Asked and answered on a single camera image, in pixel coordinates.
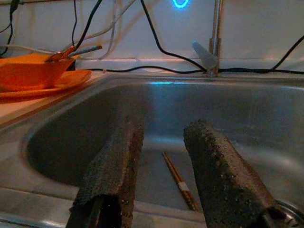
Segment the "chopsticks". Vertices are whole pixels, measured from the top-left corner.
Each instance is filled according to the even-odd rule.
[[[95,46],[92,46],[92,47],[87,47],[87,48],[83,48],[81,50],[75,51],[75,47],[71,46],[69,49],[67,49],[64,52],[59,51],[59,52],[51,55],[47,60],[45,60],[45,62],[53,62],[53,61],[57,62],[57,61],[62,60],[64,58],[73,57],[73,56],[88,53],[88,52],[91,52],[91,51],[96,51],[96,50],[99,50],[99,49],[102,49],[102,48],[103,47],[101,45],[95,45]]]
[[[178,187],[182,193],[182,196],[185,199],[188,207],[194,211],[201,211],[198,204],[195,202],[194,197],[191,194],[186,182],[184,181],[184,179],[181,177],[181,175],[177,171],[176,167],[174,166],[174,164],[168,157],[167,153],[163,152],[162,155],[164,156],[167,166],[168,166],[176,184],[178,185]]]

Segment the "faucet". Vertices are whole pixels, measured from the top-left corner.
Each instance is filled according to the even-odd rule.
[[[214,17],[213,17],[213,31],[212,38],[209,40],[209,52],[202,47],[198,42],[194,41],[192,46],[203,65],[207,69],[207,74],[210,77],[216,77],[219,74],[219,55],[221,38],[219,37],[220,22],[222,15],[222,6],[224,0],[215,0]]]
[[[213,16],[213,31],[212,38],[209,40],[209,52],[216,57],[217,64],[214,68],[210,69],[210,76],[217,76],[219,73],[219,54],[221,38],[219,37],[220,22],[222,16],[222,6],[224,0],[215,0],[214,16]]]

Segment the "blue light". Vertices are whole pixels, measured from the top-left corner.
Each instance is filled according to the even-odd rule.
[[[188,4],[189,0],[184,0],[183,4],[178,3],[177,0],[173,0],[173,2],[177,8],[184,8]]]

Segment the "metal surface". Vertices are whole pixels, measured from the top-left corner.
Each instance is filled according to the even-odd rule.
[[[282,211],[287,215],[285,219],[285,227],[304,228],[304,213],[299,211],[295,206],[284,202],[277,202]]]
[[[221,38],[219,37],[220,34],[220,23],[222,17],[222,6],[224,0],[215,0],[214,5],[214,17],[213,17],[213,30],[212,30],[212,38],[209,41],[209,52],[216,56],[217,58],[217,65],[208,70],[208,74],[210,76],[217,76],[219,73],[219,55],[220,55],[220,45],[221,45]]]
[[[202,214],[186,211],[162,158],[167,152],[199,201],[182,137],[199,118],[233,142],[277,200],[304,211],[303,79],[111,75],[0,131],[0,221],[64,227],[86,165],[126,116],[143,118],[145,128],[137,227],[147,218],[142,212],[152,221],[147,227],[166,227],[167,217],[204,227]]]

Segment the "countertop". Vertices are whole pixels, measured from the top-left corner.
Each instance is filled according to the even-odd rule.
[[[109,73],[92,72],[92,77],[80,86],[51,96],[39,96],[20,99],[0,99],[0,128],[21,120],[32,113],[49,107],[83,90]]]

